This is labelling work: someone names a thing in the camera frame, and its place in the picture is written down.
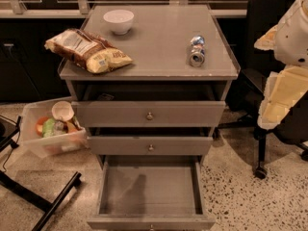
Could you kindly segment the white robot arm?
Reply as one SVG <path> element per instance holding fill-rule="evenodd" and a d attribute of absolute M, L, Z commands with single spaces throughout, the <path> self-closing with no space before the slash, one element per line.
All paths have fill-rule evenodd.
<path fill-rule="evenodd" d="M 270 73 L 258 112 L 257 124 L 271 130 L 308 90 L 308 0 L 295 0 L 254 47 L 272 50 L 284 65 L 281 71 Z"/>

